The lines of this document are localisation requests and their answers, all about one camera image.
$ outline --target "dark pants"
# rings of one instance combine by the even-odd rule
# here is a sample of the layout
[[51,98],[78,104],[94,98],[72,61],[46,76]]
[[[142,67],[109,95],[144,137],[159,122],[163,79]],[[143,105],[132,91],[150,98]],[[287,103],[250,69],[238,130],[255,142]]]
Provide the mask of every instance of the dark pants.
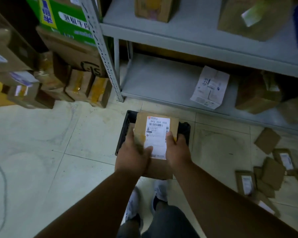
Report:
[[[118,230],[117,238],[139,238],[140,232],[137,225],[127,221]],[[199,238],[195,229],[184,213],[175,206],[167,206],[155,212],[152,223],[142,238]]]

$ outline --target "green box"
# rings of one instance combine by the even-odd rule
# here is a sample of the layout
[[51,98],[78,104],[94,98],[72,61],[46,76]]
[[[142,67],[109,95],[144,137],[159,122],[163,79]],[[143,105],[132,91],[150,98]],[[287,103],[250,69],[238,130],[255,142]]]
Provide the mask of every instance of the green box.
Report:
[[81,8],[70,7],[53,0],[27,2],[45,29],[96,47]]

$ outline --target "leg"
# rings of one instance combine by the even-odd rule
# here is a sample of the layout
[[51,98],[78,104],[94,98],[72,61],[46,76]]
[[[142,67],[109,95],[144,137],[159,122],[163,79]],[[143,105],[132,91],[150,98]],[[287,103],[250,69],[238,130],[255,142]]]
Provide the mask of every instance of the leg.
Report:
[[168,205],[166,181],[158,180],[155,183],[155,196],[151,210],[154,211],[153,221],[148,230],[143,233],[143,238],[199,238],[184,213],[178,207]]
[[134,188],[127,204],[125,212],[125,223],[118,230],[117,238],[139,238],[143,221],[138,213],[140,193],[137,187]]

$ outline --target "white sneaker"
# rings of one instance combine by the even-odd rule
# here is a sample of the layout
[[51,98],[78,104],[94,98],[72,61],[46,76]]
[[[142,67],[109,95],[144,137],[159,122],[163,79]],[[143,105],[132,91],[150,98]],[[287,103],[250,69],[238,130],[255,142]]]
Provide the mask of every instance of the white sneaker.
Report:
[[157,197],[159,200],[168,202],[167,198],[168,181],[167,180],[156,180],[154,182],[154,194],[151,201],[151,213],[154,214],[156,211],[153,208],[153,200]]
[[[126,211],[125,211],[125,222],[134,218],[139,213],[139,203],[140,203],[140,191],[137,186],[133,189],[131,196],[129,198]],[[143,220],[140,218],[139,230],[142,230]]]

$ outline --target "metal shelf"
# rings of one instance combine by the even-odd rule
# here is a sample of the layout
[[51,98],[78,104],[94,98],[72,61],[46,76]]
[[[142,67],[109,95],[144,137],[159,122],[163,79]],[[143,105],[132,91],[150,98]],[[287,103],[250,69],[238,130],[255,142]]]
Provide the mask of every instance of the metal shelf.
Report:
[[298,124],[287,124],[275,108],[257,115],[235,109],[237,77],[230,77],[219,108],[213,110],[191,101],[201,71],[198,66],[135,53],[121,85],[122,95],[298,135]]
[[273,38],[259,42],[217,30],[222,0],[181,0],[169,23],[138,18],[134,0],[112,0],[103,35],[298,77],[292,19]]

